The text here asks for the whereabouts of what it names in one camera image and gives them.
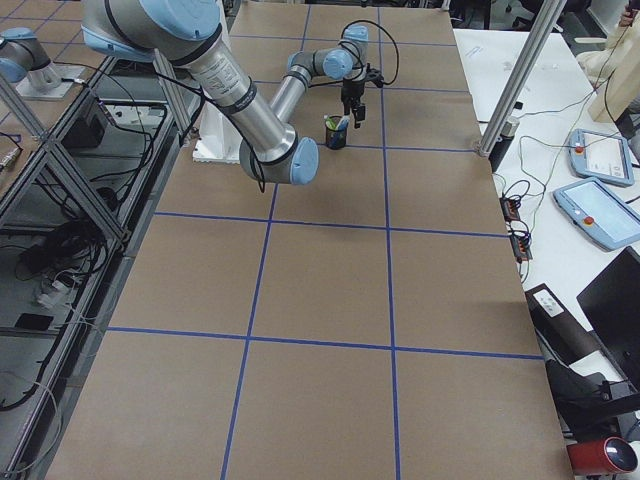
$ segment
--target tablet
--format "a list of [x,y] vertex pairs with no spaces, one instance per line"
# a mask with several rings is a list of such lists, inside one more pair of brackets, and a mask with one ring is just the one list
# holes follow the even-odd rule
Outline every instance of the tablet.
[[640,240],[640,215],[596,178],[559,188],[553,197],[578,228],[607,250]]
[[578,129],[570,141],[571,166],[579,176],[596,177],[620,187],[633,185],[631,153],[625,138]]

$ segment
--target white table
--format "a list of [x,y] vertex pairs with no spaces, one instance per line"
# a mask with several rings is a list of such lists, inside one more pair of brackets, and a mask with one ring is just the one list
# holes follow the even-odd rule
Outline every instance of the white table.
[[[486,123],[511,74],[527,33],[456,30],[455,36],[478,121]],[[590,91],[591,85],[561,35],[552,34],[520,95],[519,100],[524,103],[524,108],[515,115],[561,110],[586,98]],[[584,109],[583,103],[580,103],[560,113],[523,117],[517,136],[497,172],[504,177],[507,187],[520,179],[530,180],[531,193],[535,194],[542,187],[523,172],[521,165],[543,182],[549,178],[553,169],[547,193],[535,214],[535,220],[534,211],[539,203],[538,198],[524,200],[520,209],[522,219],[533,228],[533,260],[529,262],[529,273],[523,288],[528,290],[546,283],[586,330],[592,330],[592,327],[576,297],[620,251],[602,250],[583,235],[555,204],[551,192],[579,180],[571,170],[567,149],[547,147],[526,138],[522,143],[519,140],[528,135],[550,145],[562,145],[575,128],[607,134],[614,132],[613,123],[596,123],[591,120],[587,109],[594,98],[595,95],[589,98]],[[624,200],[640,195],[640,171],[634,169],[634,174],[637,183],[632,187],[609,187]],[[502,185],[499,177],[496,186],[500,193]],[[523,191],[521,187],[511,193]],[[632,206],[639,209],[640,201]],[[640,242],[633,247],[640,250]],[[603,358],[599,353],[589,355],[577,362],[574,369],[584,374],[601,371],[610,380],[619,379],[608,362],[602,361]]]

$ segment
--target office chair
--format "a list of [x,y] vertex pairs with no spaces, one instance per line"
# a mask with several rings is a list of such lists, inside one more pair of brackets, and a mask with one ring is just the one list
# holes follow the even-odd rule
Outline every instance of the office chair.
[[[509,5],[507,6],[509,10],[511,9],[511,3],[512,2],[509,2]],[[533,18],[528,19],[523,17],[516,17],[516,19],[513,21],[513,28],[518,28],[520,25],[524,25],[527,29],[530,29],[533,26],[533,22],[535,22],[540,9],[542,8],[544,0],[520,0],[520,3],[526,10],[529,10],[531,13],[533,13]],[[562,15],[568,12],[582,12],[583,10],[589,8],[590,5],[591,0],[567,0],[567,4],[562,9]]]

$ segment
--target red mug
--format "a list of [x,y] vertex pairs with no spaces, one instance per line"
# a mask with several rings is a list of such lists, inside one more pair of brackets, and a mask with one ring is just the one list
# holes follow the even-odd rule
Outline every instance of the red mug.
[[630,473],[638,466],[633,448],[619,437],[575,443],[567,451],[575,475]]

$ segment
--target computer monitor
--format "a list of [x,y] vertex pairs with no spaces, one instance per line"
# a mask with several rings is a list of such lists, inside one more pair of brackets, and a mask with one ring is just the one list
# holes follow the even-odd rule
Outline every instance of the computer monitor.
[[625,248],[578,295],[578,303],[605,353],[640,391],[640,255]]

